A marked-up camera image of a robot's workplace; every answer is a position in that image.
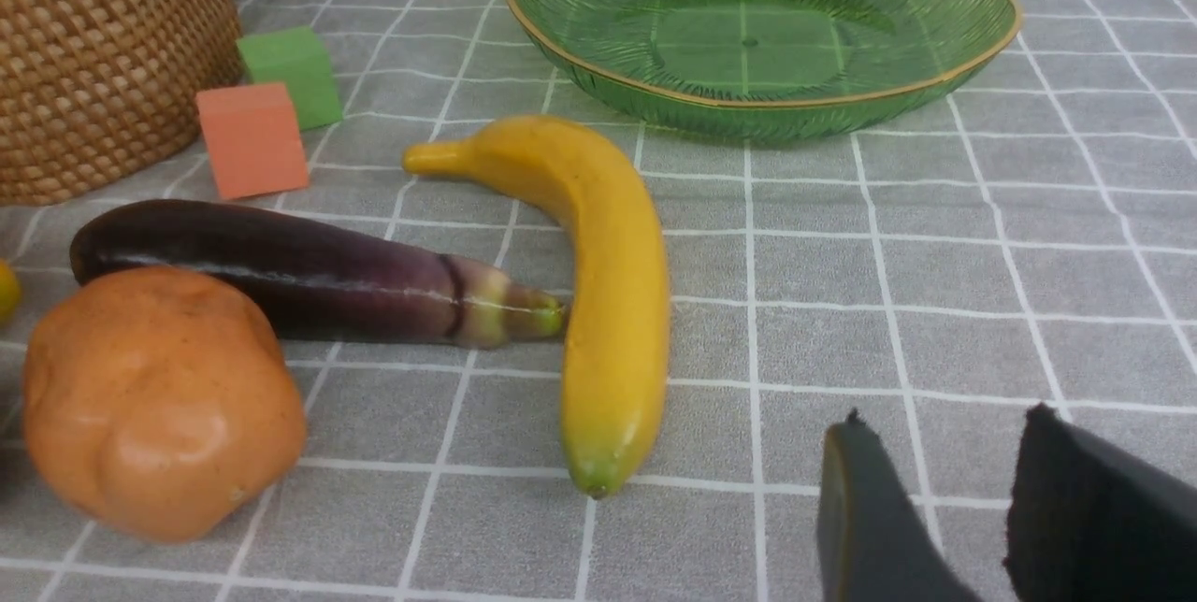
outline yellow fruit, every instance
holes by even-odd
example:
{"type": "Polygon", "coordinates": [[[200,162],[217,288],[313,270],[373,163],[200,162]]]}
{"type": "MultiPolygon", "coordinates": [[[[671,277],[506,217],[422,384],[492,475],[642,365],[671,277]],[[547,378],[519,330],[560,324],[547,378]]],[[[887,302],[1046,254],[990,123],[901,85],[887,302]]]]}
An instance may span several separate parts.
{"type": "Polygon", "coordinates": [[[408,147],[412,175],[466,177],[551,214],[573,241],[561,444],[585,494],[618,492],[664,411],[669,272],[652,199],[602,134],[560,117],[500,117],[473,136],[408,147]]]}
{"type": "Polygon", "coordinates": [[[7,262],[0,260],[0,324],[12,318],[20,303],[20,282],[7,262]]]}

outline foam cube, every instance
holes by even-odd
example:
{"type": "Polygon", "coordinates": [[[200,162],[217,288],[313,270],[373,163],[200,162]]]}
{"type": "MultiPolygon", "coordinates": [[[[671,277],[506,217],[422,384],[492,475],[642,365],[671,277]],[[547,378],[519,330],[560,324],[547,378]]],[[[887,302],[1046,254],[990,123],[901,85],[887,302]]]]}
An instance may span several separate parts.
{"type": "Polygon", "coordinates": [[[249,81],[287,86],[300,130],[329,126],[344,117],[333,61],[311,28],[243,36],[237,49],[249,81]]]}
{"type": "Polygon", "coordinates": [[[195,103],[221,200],[309,186],[308,156],[282,83],[215,87],[195,103]]]}

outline wicker basket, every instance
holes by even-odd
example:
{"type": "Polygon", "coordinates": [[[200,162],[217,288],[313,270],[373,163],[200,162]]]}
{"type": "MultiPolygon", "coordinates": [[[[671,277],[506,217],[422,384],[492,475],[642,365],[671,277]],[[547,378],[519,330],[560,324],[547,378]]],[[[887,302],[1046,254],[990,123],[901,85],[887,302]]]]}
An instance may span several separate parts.
{"type": "Polygon", "coordinates": [[[232,0],[0,0],[0,205],[53,205],[200,134],[242,74],[232,0]]]}

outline green glass dish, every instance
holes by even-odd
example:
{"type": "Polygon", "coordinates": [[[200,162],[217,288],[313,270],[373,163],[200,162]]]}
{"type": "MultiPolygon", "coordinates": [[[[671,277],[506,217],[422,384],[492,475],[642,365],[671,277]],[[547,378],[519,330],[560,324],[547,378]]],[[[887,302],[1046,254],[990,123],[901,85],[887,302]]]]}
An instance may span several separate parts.
{"type": "Polygon", "coordinates": [[[718,139],[843,134],[942,98],[1014,39],[1017,0],[506,0],[612,109],[718,139]]]}

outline gray tablecloth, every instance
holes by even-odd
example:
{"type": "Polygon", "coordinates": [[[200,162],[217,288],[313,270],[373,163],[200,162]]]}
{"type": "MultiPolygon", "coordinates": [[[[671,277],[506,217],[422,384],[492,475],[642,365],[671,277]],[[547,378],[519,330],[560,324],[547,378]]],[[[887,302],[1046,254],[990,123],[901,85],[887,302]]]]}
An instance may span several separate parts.
{"type": "Polygon", "coordinates": [[[19,443],[23,342],[75,288],[86,219],[215,197],[196,145],[79,201],[0,209],[28,296],[0,335],[5,602],[816,601],[821,432],[851,407],[991,602],[1013,600],[1004,509],[1035,402],[1197,481],[1197,0],[1022,0],[1022,35],[950,98],[751,153],[591,101],[503,0],[238,1],[249,32],[312,24],[348,113],[308,134],[310,189],[255,205],[567,291],[570,244],[542,214],[409,186],[399,156],[542,109],[633,156],[676,296],[657,451],[596,509],[561,468],[558,347],[291,343],[311,438],[285,482],[189,546],[86,524],[19,443]]]}

